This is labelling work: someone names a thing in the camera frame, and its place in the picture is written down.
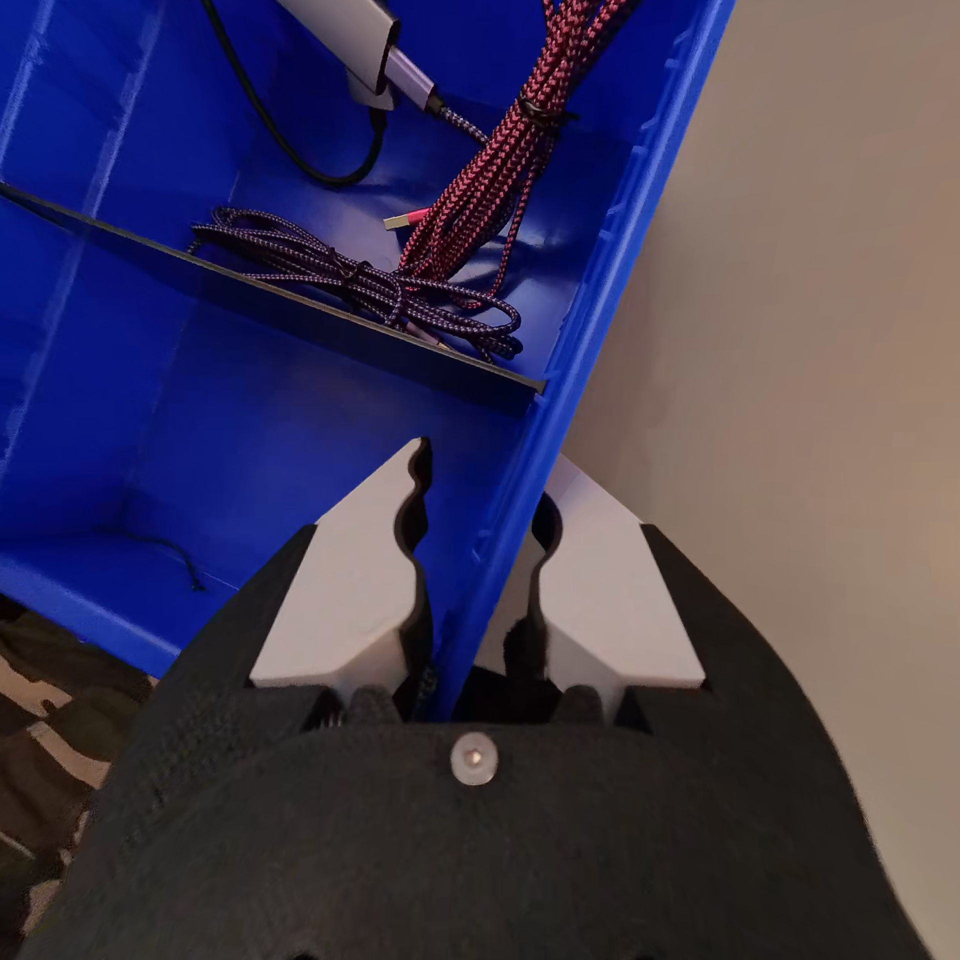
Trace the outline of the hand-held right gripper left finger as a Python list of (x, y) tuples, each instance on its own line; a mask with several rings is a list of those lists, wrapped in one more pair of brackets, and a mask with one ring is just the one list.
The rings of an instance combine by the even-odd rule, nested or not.
[(251, 668), (255, 687), (400, 690), (428, 666), (433, 619), (415, 557), (429, 438), (413, 438), (324, 513)]

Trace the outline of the grey usb hub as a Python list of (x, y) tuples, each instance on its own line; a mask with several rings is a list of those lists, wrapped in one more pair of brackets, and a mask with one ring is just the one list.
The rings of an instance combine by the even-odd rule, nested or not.
[(365, 180), (378, 161), (388, 126), (387, 114), (395, 107), (387, 91), (386, 64), (400, 35), (399, 18), (376, 1), (280, 2), (280, 6), (343, 65), (353, 83), (353, 90), (358, 92), (360, 104), (367, 108), (372, 139), (366, 156), (348, 174), (331, 175), (307, 163), (282, 135), (236, 54), (214, 2), (202, 1), (201, 6), (247, 102), (274, 143), (296, 168), (328, 190), (343, 190)]

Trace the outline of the blue bin with black divider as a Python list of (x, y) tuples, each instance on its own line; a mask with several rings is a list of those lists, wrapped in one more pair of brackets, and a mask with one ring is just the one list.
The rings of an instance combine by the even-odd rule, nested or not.
[(474, 144), (409, 102), (364, 180), (303, 174), (201, 2), (2, 2), (2, 594), (158, 676), (302, 526), (427, 437), (424, 566), (451, 714), (734, 2), (641, 2), (571, 98), (490, 366), (185, 251), (219, 206), (390, 271), (382, 220)]

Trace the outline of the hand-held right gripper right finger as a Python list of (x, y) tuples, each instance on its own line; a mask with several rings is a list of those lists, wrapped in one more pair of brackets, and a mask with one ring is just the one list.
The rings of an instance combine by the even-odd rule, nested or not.
[(629, 688), (698, 689), (706, 674), (642, 522), (560, 455), (545, 487), (556, 541), (532, 591), (545, 629), (545, 677), (590, 687), (605, 711)]

